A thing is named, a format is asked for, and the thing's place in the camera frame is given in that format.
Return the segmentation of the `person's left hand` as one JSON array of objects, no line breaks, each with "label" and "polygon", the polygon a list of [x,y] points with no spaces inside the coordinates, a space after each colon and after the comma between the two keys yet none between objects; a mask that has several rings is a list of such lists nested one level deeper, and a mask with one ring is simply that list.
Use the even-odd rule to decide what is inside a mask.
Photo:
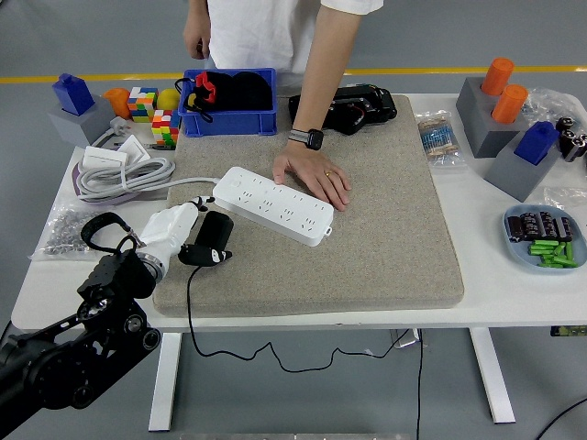
[{"label": "person's left hand", "polygon": [[294,174],[319,200],[345,211],[349,204],[351,184],[348,175],[326,155],[288,140],[273,162],[273,180],[284,184],[285,175]]}]

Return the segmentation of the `person's right hand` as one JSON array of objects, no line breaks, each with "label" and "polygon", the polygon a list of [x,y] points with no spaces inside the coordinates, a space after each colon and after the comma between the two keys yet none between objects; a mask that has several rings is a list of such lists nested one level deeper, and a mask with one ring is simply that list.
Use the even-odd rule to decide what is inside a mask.
[{"label": "person's right hand", "polygon": [[211,28],[207,20],[187,20],[183,30],[183,41],[187,53],[195,60],[210,57]]}]

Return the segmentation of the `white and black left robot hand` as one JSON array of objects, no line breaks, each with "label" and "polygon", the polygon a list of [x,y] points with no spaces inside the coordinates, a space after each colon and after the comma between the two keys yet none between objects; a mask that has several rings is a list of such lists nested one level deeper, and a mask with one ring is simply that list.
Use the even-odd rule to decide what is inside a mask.
[{"label": "white and black left robot hand", "polygon": [[205,245],[185,245],[200,212],[207,210],[213,197],[198,196],[187,203],[175,205],[150,217],[139,240],[139,259],[164,277],[172,257],[196,267],[213,267],[232,258],[228,250]]}]

